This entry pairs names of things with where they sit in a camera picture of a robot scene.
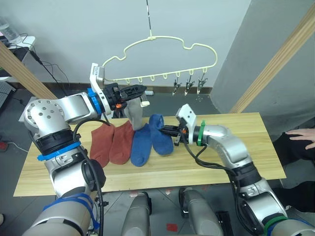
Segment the red tag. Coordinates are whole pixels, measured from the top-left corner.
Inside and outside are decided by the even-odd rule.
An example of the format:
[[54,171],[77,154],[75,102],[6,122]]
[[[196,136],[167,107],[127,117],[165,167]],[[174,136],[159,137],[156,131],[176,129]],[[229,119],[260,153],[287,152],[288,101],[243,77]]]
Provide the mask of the red tag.
[[8,144],[5,142],[0,142],[0,151],[6,151]]
[[177,232],[177,224],[166,224],[167,231]]

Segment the red sock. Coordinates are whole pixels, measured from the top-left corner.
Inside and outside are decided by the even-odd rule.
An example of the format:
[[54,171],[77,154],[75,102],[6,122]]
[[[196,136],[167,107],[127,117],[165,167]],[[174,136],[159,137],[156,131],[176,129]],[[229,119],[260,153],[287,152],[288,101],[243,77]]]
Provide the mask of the red sock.
[[103,124],[101,127],[93,130],[92,146],[90,159],[95,159],[102,167],[109,162],[109,151],[113,143],[115,126]]
[[134,131],[129,121],[115,128],[113,144],[109,152],[110,162],[122,165],[129,160],[133,134]]

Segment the blue ring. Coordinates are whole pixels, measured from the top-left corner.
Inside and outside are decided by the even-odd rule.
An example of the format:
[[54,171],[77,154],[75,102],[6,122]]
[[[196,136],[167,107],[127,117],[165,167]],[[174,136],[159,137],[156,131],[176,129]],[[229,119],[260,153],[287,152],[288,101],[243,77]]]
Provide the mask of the blue ring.
[[75,142],[75,143],[73,143],[73,144],[70,144],[69,146],[66,146],[66,147],[64,147],[64,148],[61,148],[61,149],[59,149],[58,151],[55,151],[55,152],[53,152],[53,153],[50,153],[50,154],[48,154],[48,155],[39,155],[38,157],[37,157],[37,159],[39,160],[39,161],[47,161],[47,160],[50,160],[51,158],[54,158],[54,157],[56,157],[56,156],[58,156],[58,155],[60,155],[60,154],[63,154],[63,153],[65,153],[65,152],[67,152],[67,151],[70,151],[70,150],[72,150],[72,149],[74,149],[74,148],[76,148],[76,147],[78,147],[78,146],[80,146],[81,145],[81,142],[80,141],[78,141],[78,142]]
[[95,106],[97,114],[98,115],[102,114],[102,111],[100,109],[100,105],[99,105],[98,100],[96,98],[96,92],[93,92],[93,90],[91,88],[88,88],[88,95]]

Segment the desk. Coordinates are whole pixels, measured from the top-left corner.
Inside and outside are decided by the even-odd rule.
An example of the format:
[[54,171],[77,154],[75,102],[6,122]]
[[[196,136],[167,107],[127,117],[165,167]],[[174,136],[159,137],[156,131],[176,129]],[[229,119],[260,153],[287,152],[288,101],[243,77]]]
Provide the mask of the desk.
[[[197,124],[203,119],[206,124],[225,125],[241,138],[261,176],[266,179],[286,178],[259,113],[201,115],[197,116]],[[126,121],[126,118],[110,120],[115,126]],[[175,117],[164,117],[164,124],[177,125],[178,122]],[[99,122],[88,122],[79,129],[82,145],[87,150],[90,150],[92,144],[91,131],[99,126]],[[194,153],[201,149],[196,145],[191,145],[190,148]],[[55,195],[44,163],[37,161],[39,154],[32,144],[14,196]],[[201,158],[222,164],[217,153],[210,148],[203,152]],[[143,167],[135,167],[128,161],[124,165],[109,163],[104,171],[107,178],[102,188],[104,192],[228,182],[224,171],[198,166],[183,144],[174,147],[174,152],[168,156],[160,156],[152,149],[150,158]]]

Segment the power cord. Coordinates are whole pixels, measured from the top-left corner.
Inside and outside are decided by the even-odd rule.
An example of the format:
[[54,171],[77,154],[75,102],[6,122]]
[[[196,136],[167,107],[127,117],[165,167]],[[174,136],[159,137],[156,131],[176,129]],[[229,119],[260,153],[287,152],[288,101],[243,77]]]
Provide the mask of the power cord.
[[[29,48],[28,48],[28,49],[25,49],[24,47],[19,46],[19,45],[14,44],[14,43],[12,43],[12,44],[10,44],[10,45],[13,45],[13,46],[15,46],[15,47],[23,48],[23,49],[26,50],[27,52],[29,51],[30,54],[31,54],[31,55],[33,56],[33,58],[35,59],[35,61],[37,61],[41,66],[44,67],[44,69],[50,74],[50,76],[53,78],[53,80],[57,83],[57,85],[59,86],[59,88],[63,91],[63,93],[65,94],[65,96],[67,96],[67,93],[65,92],[65,89],[63,89],[63,88],[61,87],[61,85],[58,83],[58,80],[56,80],[56,78],[54,77],[54,75],[46,68],[46,66],[45,66],[45,65],[42,63],[42,61],[40,60],[39,56],[38,56],[37,53],[36,53],[35,47],[34,47],[32,44],[30,44],[30,43],[24,42],[24,40],[27,38],[28,34],[27,34],[27,33],[22,33],[22,34],[26,35],[26,37],[23,39],[22,43],[31,45],[31,46],[33,47],[33,50],[34,50],[34,51],[30,50]],[[65,77],[66,77],[66,79],[67,79],[67,81],[68,81],[68,84],[69,84],[69,79],[68,79],[68,77],[67,77],[66,74],[60,69],[60,67],[59,67],[57,64],[51,64],[51,65],[52,65],[52,66],[53,66],[53,65],[56,65],[56,66],[58,67],[58,69],[60,70],[60,72],[65,75]]]
[[[87,120],[83,120],[81,122],[79,122],[74,130],[73,130],[73,140],[74,141],[78,141],[77,139],[77,132],[78,132],[78,129],[80,128],[80,126],[86,122],[89,122],[89,121],[98,121],[98,122],[102,122],[108,126],[110,126],[110,124],[104,120],[101,120],[101,119],[96,119],[96,118],[92,118],[92,119],[87,119]],[[100,183],[99,183],[99,179],[97,177],[97,174],[96,174],[96,171],[94,169],[94,166],[93,164],[91,163],[89,157],[87,156],[86,152],[83,150],[83,148],[81,146],[78,147],[79,148],[79,151],[80,153],[83,155],[84,159],[86,160],[87,164],[89,165],[91,171],[92,171],[92,174],[94,176],[94,179],[95,179],[95,183],[96,183],[96,188],[97,188],[97,194],[98,194],[98,198],[99,198],[99,234],[98,235],[103,235],[103,231],[104,231],[104,200],[103,200],[103,195],[102,195],[102,190],[101,190],[101,186],[100,186]]]
[[[0,93],[6,94],[6,95],[9,96],[9,93],[6,93],[6,92],[0,92]],[[23,103],[23,100],[22,100],[22,99],[18,99],[18,98],[15,98],[15,97],[11,97],[11,98],[14,99],[14,100],[19,101],[21,105],[26,106],[26,105]]]
[[195,162],[205,168],[210,168],[210,169],[217,169],[217,170],[225,170],[225,172],[227,173],[230,183],[231,183],[231,187],[232,187],[232,192],[233,192],[233,197],[234,197],[234,204],[235,204],[235,211],[236,211],[236,216],[239,220],[239,222],[241,223],[241,225],[244,227],[244,229],[250,233],[253,236],[256,236],[257,234],[251,230],[247,225],[246,225],[246,220],[244,219],[244,217],[241,215],[240,209],[239,209],[239,195],[240,195],[240,182],[237,178],[234,178],[235,180],[232,180],[232,177],[235,177],[236,174],[235,172],[228,168],[225,167],[223,165],[220,165],[218,163],[212,163],[212,162],[206,162],[203,160],[200,160],[198,157],[199,155],[208,147],[208,145],[206,144],[205,147],[197,153],[197,155],[194,155],[193,152],[190,150],[187,140],[185,138],[184,133],[182,132],[182,130],[180,129],[180,134],[181,134],[181,138],[183,140],[184,146],[186,148],[186,150],[189,152],[189,154],[195,159]]
[[20,150],[22,150],[22,151],[24,151],[24,152],[26,152],[26,153],[29,153],[29,151],[25,150],[24,148],[19,147],[19,146],[18,146],[16,143],[14,143],[14,142],[8,142],[7,144],[13,144],[13,145],[16,146],[18,149],[20,149]]
[[58,70],[59,70],[61,73],[63,73],[65,79],[66,79],[67,82],[68,82],[68,86],[70,86],[69,78],[68,78],[67,75],[64,73],[64,71],[60,69],[60,67],[58,66],[58,64],[55,64],[55,63],[54,63],[54,64],[51,64],[50,62],[44,61],[44,60],[42,60],[41,62],[44,62],[44,63],[47,63],[47,64],[48,64],[48,65],[44,65],[44,66],[51,66],[52,74],[54,74],[54,66],[56,66],[56,67],[58,68]]

